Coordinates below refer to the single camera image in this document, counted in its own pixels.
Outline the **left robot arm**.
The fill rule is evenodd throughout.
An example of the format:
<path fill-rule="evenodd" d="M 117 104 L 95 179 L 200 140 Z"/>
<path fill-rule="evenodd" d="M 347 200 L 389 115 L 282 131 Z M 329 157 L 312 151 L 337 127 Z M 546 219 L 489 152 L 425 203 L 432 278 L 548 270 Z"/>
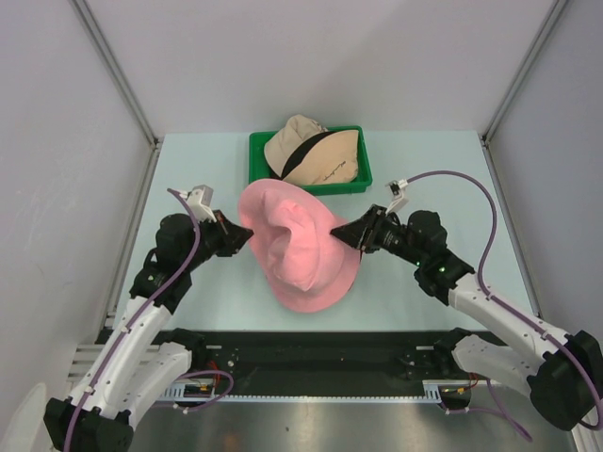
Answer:
<path fill-rule="evenodd" d="M 175 329 L 157 354 L 142 358 L 192 286 L 192 272 L 214 256 L 237 254 L 253 232 L 216 210 L 163 218 L 155 246 L 130 289 L 122 319 L 85 376 L 63 399 L 51 398 L 43 422 L 58 451 L 126 451 L 144 414 L 179 379 L 232 377 L 208 364 L 204 336 Z"/>

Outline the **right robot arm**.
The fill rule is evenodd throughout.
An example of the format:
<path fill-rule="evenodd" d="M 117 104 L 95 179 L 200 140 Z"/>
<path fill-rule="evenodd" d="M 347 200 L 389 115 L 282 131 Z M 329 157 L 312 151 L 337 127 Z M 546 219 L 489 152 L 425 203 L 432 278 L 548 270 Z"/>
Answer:
<path fill-rule="evenodd" d="M 492 379 L 527 397 L 552 426 L 569 431 L 584 426 L 589 412 L 602 412 L 602 352 L 586 331 L 570 334 L 526 313 L 496 295 L 482 275 L 454 254 L 440 217 L 419 210 L 398 216 L 372 205 L 332 236 L 364 253 L 385 250 L 415 266 L 423 292 L 468 315 L 501 340 L 491 344 L 456 329 L 434 354 L 446 378 L 463 371 Z"/>

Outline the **pink bucket hat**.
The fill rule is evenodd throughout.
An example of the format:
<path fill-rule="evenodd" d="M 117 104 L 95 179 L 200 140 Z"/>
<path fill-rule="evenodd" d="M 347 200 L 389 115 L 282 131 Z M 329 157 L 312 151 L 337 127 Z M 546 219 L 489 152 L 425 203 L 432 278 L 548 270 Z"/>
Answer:
<path fill-rule="evenodd" d="M 350 291 L 361 253 L 331 236 L 331 224 L 278 226 L 269 236 L 264 260 L 273 294 L 287 309 L 311 314 L 325 310 Z"/>
<path fill-rule="evenodd" d="M 317 197 L 289 183 L 262 179 L 241 193 L 241 224 L 250 247 L 281 299 L 339 299 L 359 267 L 358 253 L 331 235 L 346 220 Z"/>

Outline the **beige smile bucket hat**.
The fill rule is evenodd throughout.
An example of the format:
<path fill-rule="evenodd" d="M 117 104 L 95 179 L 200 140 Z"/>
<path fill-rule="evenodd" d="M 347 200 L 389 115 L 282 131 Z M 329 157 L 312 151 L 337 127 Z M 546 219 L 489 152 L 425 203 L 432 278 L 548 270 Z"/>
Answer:
<path fill-rule="evenodd" d="M 304 141 L 328 129 L 301 114 L 290 117 L 265 145 L 264 156 L 271 171 L 280 178 L 288 158 Z"/>

